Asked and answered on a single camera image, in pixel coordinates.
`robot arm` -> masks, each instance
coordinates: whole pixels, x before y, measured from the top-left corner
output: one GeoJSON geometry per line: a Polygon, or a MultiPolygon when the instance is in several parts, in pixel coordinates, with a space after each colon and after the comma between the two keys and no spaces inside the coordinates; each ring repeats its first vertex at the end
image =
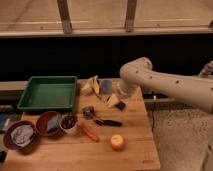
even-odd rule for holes
{"type": "Polygon", "coordinates": [[[123,65],[117,92],[121,98],[131,96],[136,87],[152,88],[185,104],[213,114],[213,80],[152,71],[148,58],[123,65]]]}

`carrot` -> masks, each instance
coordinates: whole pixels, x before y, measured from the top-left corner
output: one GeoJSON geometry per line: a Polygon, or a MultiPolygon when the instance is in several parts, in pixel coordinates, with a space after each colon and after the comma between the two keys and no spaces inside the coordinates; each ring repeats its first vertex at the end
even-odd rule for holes
{"type": "Polygon", "coordinates": [[[81,129],[84,131],[84,133],[91,139],[91,140],[93,140],[93,141],[95,141],[95,142],[99,142],[99,137],[98,137],[98,135],[96,135],[94,132],[92,132],[86,125],[85,125],[85,123],[81,123],[80,125],[79,125],[80,127],[81,127],[81,129]]]}

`dark bowl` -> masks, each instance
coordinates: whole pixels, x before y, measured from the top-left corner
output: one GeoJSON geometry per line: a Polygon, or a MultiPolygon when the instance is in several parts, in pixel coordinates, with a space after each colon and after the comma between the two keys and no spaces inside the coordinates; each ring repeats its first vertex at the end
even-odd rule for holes
{"type": "Polygon", "coordinates": [[[30,138],[30,143],[32,142],[32,140],[35,138],[36,135],[36,128],[34,126],[34,124],[30,121],[18,121],[16,123],[14,123],[6,132],[6,134],[4,135],[3,138],[3,142],[5,147],[7,147],[8,149],[11,150],[19,150],[22,149],[26,146],[28,146],[30,143],[26,144],[24,147],[23,146],[19,146],[16,143],[13,142],[12,138],[11,138],[11,133],[13,132],[13,130],[15,130],[18,126],[21,125],[30,125],[33,129],[33,136],[30,138]]]}
{"type": "Polygon", "coordinates": [[[60,131],[60,127],[58,126],[54,131],[47,132],[47,123],[50,121],[54,116],[60,115],[60,113],[56,111],[47,111],[41,114],[36,122],[36,130],[42,136],[54,136],[60,131]]]}

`black knife handle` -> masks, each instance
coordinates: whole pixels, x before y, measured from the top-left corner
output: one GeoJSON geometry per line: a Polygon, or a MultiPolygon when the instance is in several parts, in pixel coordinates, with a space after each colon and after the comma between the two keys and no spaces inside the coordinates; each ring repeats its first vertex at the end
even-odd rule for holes
{"type": "Polygon", "coordinates": [[[113,120],[102,120],[104,125],[108,126],[122,126],[123,124],[118,121],[113,121],[113,120]]]}

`bowl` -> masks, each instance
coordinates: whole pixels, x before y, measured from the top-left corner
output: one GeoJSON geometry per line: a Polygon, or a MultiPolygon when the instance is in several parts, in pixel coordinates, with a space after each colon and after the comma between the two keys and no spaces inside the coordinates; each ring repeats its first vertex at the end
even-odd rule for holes
{"type": "Polygon", "coordinates": [[[38,118],[36,122],[36,130],[39,135],[46,136],[46,137],[54,136],[60,131],[59,122],[58,122],[59,120],[55,121],[56,123],[55,123],[54,129],[52,129],[51,131],[47,131],[47,126],[51,122],[51,119],[54,119],[55,116],[57,115],[59,118],[61,118],[61,114],[56,111],[47,111],[41,114],[41,116],[38,118]]]}
{"type": "Polygon", "coordinates": [[[69,135],[76,135],[78,131],[77,116],[76,115],[63,115],[59,122],[60,128],[69,135]]]}
{"type": "Polygon", "coordinates": [[[25,120],[18,121],[9,127],[6,134],[4,135],[3,143],[5,147],[7,147],[8,149],[19,150],[28,146],[35,138],[35,135],[36,135],[36,128],[32,122],[25,120]],[[26,138],[26,136],[28,136],[28,138],[27,140],[26,139],[24,140],[25,142],[20,143],[20,141],[18,141],[18,139],[19,140],[20,138],[24,139],[26,138]]]}

